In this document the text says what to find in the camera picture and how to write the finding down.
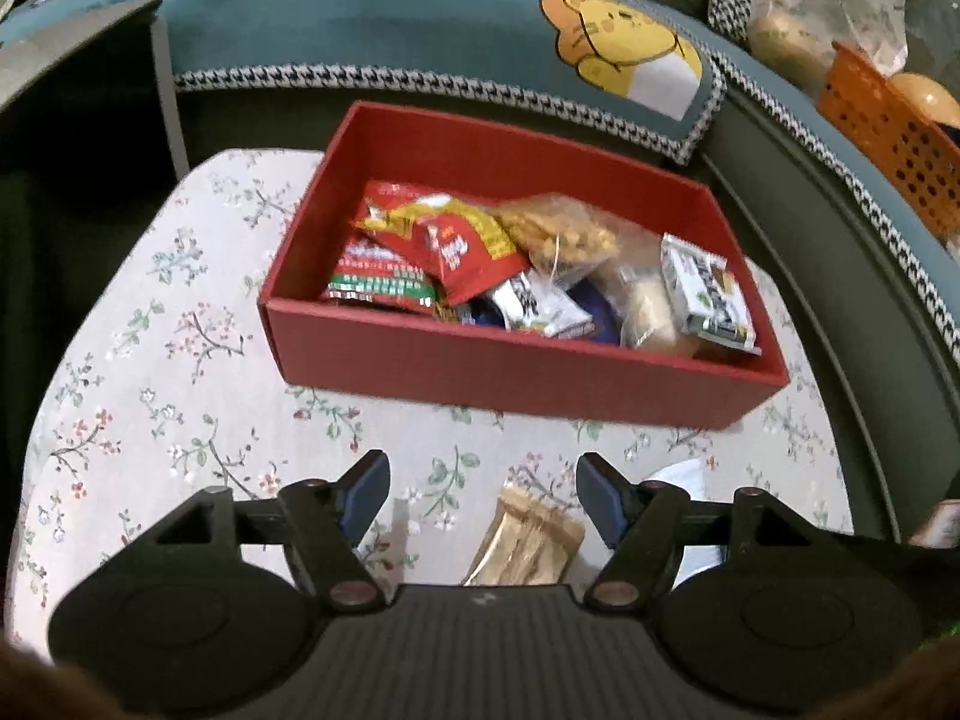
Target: floral pattern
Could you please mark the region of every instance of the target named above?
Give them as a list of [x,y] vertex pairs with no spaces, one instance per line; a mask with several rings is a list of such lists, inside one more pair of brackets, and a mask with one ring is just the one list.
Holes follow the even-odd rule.
[[[639,481],[702,461],[712,500],[770,490],[810,521],[851,524],[816,382],[773,280],[755,278],[793,376],[726,431],[532,418],[286,384],[256,295],[320,156],[227,151],[176,187],[64,356],[32,430],[8,569],[8,635],[46,652],[59,599],[208,485],[236,499],[336,479],[368,449],[392,489],[357,555],[384,589],[456,583],[509,480],[573,517],[577,458],[595,451]],[[571,584],[608,552],[592,527]],[[247,548],[289,576],[282,550]]]

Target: plastic basket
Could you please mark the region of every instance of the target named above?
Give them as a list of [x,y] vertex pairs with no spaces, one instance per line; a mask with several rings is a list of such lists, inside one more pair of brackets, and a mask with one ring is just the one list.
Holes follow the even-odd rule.
[[960,148],[864,57],[834,44],[817,110],[904,196],[941,242],[960,232]]

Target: red snack package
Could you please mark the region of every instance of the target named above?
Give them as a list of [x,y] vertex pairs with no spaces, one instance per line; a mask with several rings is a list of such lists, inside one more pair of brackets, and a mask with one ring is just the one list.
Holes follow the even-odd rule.
[[435,316],[437,290],[424,271],[399,254],[352,235],[321,300],[368,303]]
[[368,181],[357,227],[440,280],[452,306],[528,268],[490,214],[415,184]]

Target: tablecloth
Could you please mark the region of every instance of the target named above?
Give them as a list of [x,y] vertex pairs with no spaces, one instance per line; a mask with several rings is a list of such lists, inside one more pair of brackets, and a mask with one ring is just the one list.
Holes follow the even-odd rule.
[[[851,527],[836,448],[808,361],[773,280],[752,268],[792,376],[722,432],[532,418],[286,384],[256,295],[322,156],[226,151],[163,205],[67,349],[32,430],[8,570],[8,634],[46,655],[58,600],[138,533],[208,485],[236,498],[335,479],[384,449],[392,489],[360,547],[387,587],[457,583],[506,480],[582,517],[574,469],[599,452],[638,481],[703,464],[710,500],[765,488],[804,517]],[[336,354],[330,348],[325,353]],[[245,547],[281,575],[280,548]],[[608,551],[592,526],[569,581]]]

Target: cartoon lion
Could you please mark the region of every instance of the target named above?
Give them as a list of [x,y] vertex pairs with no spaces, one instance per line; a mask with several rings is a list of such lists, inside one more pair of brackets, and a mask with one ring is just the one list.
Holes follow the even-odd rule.
[[704,68],[688,40],[617,0],[541,0],[557,53],[587,83],[679,121]]

